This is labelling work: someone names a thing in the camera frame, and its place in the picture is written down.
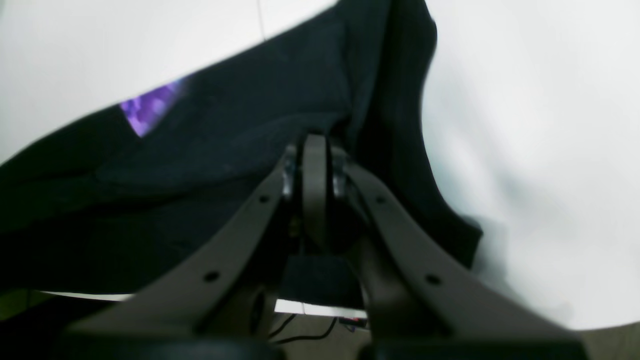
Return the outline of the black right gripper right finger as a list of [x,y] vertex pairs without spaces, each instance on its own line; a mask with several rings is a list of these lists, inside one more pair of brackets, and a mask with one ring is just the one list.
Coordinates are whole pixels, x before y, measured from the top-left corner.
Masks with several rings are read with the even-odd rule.
[[362,360],[585,360],[580,338],[484,286],[379,178],[315,136],[315,243],[363,292]]

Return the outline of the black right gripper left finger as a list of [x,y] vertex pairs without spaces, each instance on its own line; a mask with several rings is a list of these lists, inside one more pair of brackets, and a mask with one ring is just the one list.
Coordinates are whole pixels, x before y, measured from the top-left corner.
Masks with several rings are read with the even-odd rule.
[[209,242],[131,299],[74,323],[57,360],[285,360],[270,344],[288,257],[304,235],[316,146],[282,159]]

